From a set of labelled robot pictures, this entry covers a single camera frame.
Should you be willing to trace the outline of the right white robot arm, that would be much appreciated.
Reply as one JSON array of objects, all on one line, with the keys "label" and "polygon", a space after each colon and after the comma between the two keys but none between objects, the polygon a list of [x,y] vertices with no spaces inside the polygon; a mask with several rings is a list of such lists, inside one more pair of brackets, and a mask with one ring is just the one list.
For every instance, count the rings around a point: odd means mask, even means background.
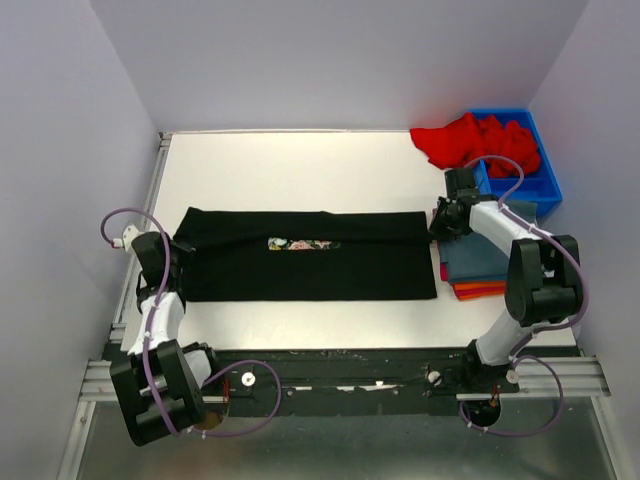
[{"label": "right white robot arm", "polygon": [[429,226],[432,236],[444,241],[476,233],[508,256],[505,310],[471,341],[459,370],[462,384],[480,392],[535,336],[577,323],[588,305],[588,288],[574,237],[554,236],[504,200],[482,194],[470,167],[446,171],[445,185]]}]

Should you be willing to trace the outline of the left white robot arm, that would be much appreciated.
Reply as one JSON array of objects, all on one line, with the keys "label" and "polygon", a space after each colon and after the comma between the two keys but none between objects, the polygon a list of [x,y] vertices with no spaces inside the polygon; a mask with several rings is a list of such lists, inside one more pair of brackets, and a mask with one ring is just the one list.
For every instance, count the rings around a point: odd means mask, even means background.
[{"label": "left white robot arm", "polygon": [[135,289],[141,324],[126,356],[112,362],[110,376],[130,438],[144,446],[202,422],[203,395],[220,387],[222,372],[207,344],[178,342],[186,313],[180,261],[192,251],[132,225],[115,245],[141,267]]}]

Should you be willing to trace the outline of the black floral t shirt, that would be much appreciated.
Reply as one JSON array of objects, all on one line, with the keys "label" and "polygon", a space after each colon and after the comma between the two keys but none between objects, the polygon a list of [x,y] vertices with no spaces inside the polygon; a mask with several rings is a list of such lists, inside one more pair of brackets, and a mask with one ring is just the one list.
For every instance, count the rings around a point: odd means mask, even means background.
[{"label": "black floral t shirt", "polygon": [[431,300],[437,290],[422,212],[203,211],[174,241],[193,250],[190,302]]}]

